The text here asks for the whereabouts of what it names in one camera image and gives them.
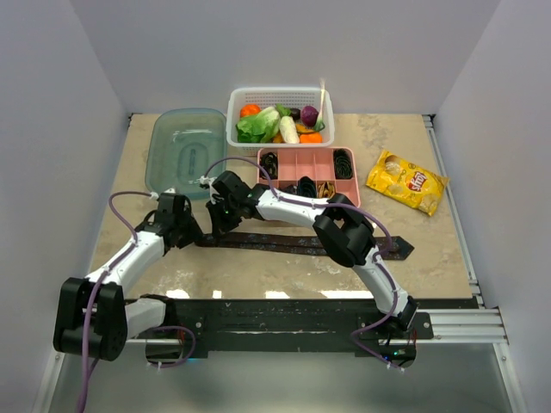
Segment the rolled black tie right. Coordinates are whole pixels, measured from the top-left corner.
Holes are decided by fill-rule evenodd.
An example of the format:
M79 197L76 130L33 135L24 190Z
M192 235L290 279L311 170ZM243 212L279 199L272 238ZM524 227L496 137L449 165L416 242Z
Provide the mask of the rolled black tie right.
M338 180L349 180L354 176L354 168L350 154L345 149L333 151L334 174Z

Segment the white daikon radish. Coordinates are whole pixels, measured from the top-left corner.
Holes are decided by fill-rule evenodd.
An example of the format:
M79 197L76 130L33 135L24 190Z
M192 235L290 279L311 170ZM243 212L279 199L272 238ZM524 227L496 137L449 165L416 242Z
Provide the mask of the white daikon radish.
M299 144L300 137L295 122L291 116L282 116L279 123L279 132L286 144Z

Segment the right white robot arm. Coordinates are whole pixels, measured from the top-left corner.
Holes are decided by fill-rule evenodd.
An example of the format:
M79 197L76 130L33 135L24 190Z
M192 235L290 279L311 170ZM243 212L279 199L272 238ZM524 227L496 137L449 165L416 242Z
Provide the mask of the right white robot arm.
M286 194L269 184L249 187L232 171L199 180L208 188L213 234L222 236L243 219L281 221L314 230L325 253L351 268L372 293L388 335L401 338L414 327L418 305L391 275L374 236L373 220L343 194L312 199Z

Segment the green lettuce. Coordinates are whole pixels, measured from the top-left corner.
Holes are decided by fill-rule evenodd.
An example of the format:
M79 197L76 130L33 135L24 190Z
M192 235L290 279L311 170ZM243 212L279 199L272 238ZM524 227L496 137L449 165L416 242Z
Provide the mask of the green lettuce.
M281 116L274 107L263 109L258 114L243 117L237 124L239 143L269 143L279 132Z

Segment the yellow chips bag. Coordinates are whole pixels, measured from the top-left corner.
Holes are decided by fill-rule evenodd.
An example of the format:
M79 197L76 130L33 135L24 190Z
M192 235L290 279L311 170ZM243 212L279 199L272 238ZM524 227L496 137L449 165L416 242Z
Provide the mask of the yellow chips bag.
M410 208L433 216L444 195L448 177L382 150L366 186Z

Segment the purple onion toy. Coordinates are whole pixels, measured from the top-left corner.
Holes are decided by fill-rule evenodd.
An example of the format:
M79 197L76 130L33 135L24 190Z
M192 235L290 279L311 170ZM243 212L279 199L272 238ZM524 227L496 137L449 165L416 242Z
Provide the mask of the purple onion toy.
M314 127L318 119L319 111L314 106L305 106L300 111L300 120L307 127Z

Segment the rolled black tie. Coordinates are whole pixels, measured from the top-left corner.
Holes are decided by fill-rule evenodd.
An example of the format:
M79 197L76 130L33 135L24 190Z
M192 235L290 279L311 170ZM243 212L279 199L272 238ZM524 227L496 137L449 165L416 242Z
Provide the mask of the rolled black tie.
M333 151L334 174L338 180L349 180L354 176L354 168L350 154L345 149Z
M268 173L270 179L278 178L278 157L274 152L266 152L259 163Z

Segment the teal transparent container lid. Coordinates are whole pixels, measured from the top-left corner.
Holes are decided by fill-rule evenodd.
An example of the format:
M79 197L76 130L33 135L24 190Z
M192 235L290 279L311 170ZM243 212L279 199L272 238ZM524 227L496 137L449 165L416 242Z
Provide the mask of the teal transparent container lid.
M211 108L182 108L156 120L145 168L147 189L158 194L175 189L191 200L204 200L208 191L199 178L209 166L216 176L226 168L226 117Z

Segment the orange pumpkin toy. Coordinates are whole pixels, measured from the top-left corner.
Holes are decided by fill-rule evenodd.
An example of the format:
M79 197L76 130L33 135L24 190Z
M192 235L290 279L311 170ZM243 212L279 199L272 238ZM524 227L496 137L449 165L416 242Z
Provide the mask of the orange pumpkin toy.
M247 104L240 109L240 117L244 118L247 116L256 115L259 114L261 111L262 109L258 105Z

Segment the rolled yellow tie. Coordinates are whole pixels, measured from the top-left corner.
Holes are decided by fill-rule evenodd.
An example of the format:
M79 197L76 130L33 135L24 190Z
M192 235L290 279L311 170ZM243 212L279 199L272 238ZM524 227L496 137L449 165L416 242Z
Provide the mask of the rolled yellow tie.
M337 192L334 182L320 182L317 186L317 191L319 199L330 199Z

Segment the pink divided organizer tray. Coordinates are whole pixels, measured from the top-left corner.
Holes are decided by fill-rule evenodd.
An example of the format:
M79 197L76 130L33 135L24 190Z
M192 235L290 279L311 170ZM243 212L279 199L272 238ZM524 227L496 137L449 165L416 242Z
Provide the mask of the pink divided organizer tray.
M349 180L338 180L334 174L333 151L345 149L349 152L354 176ZM257 154L257 162L266 152L274 152L278 157L278 178L271 179L275 188L296 192L297 181L303 176L310 177L316 184L334 182L337 193L344 194L356 206L361 205L361 197L356 176L356 160L351 149L345 147L325 147L313 149L262 148Z

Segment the rolled dark blue tie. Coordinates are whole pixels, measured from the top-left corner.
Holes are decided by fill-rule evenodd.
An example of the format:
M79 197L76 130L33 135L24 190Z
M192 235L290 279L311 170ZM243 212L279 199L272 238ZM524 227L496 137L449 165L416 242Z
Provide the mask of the rolled dark blue tie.
M318 197L318 190L315 182L308 176L303 176L297 181L297 195L316 199Z

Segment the dark eggplant toy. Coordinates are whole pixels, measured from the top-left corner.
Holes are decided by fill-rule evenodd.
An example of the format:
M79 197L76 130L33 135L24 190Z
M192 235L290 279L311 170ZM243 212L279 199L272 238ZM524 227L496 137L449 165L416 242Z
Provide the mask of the dark eggplant toy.
M300 120L300 110L298 108L290 108L289 115L293 120Z

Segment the white plastic basket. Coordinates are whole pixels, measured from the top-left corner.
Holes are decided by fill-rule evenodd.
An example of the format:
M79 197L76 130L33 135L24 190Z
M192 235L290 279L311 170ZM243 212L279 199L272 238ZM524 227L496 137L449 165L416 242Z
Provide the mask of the white plastic basket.
M314 106L319 110L320 89L319 87L306 86L263 86L263 87L243 87L235 89L229 97L226 111L226 141L227 144L236 149L238 153L244 156L255 156L261 148L276 148L279 144L252 144L239 143L237 140L236 124L240 119L240 109L247 104L256 104L261 109L281 104L288 108L303 108L304 106ZM291 147L303 149L313 149L328 147L333 145L335 138L335 121L331 102L331 95L325 92L324 104L324 123L325 129L320 132L323 142L321 144L296 144Z

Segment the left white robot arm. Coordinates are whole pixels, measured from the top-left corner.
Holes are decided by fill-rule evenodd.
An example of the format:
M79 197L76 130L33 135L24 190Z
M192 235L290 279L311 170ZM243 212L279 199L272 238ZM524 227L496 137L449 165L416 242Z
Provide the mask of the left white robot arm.
M144 272L173 248L182 249L202 236L190 200L164 192L157 208L133 228L118 253L83 278L68 278L61 286L53 332L54 348L105 361L115 360L126 340L146 330L172 336L178 316L158 299L125 303L125 293Z

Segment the dark patterned necktie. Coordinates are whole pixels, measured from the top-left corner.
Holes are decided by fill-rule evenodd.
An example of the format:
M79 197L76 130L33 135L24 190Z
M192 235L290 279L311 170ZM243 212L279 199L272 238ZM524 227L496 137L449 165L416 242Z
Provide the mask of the dark patterned necktie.
M384 237L375 238L381 256L388 261L404 261L414 251L414 246L402 237L392 237L392 247ZM262 233L231 232L223 237L204 234L196 243L202 248L226 248L239 250L261 250L303 256L327 256L322 243L315 236L291 236Z

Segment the rolled black tie left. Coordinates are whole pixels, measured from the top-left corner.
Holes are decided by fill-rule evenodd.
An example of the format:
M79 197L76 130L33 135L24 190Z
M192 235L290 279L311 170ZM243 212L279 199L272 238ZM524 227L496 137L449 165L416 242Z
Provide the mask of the rolled black tie left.
M274 152L266 152L259 163L268 173L270 179L278 178L278 157Z

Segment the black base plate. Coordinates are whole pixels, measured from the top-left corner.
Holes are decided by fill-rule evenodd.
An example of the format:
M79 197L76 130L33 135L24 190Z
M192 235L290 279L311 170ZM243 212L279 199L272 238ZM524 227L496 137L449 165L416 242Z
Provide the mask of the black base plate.
M195 334L183 346L195 358L212 352L353 353L364 347L392 361L413 360L421 340L433 338L430 316L416 313L404 329L385 323L372 299L166 299L165 326Z

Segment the green onion stalk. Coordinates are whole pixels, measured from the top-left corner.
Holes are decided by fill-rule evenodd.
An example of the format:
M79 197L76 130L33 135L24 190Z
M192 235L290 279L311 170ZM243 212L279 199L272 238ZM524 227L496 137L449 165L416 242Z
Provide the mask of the green onion stalk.
M320 132L325 128L324 123L324 104L325 104L325 80L324 78L321 78L319 80L319 89L320 89L320 104L319 104L319 111L316 118L316 122L314 124L314 131Z

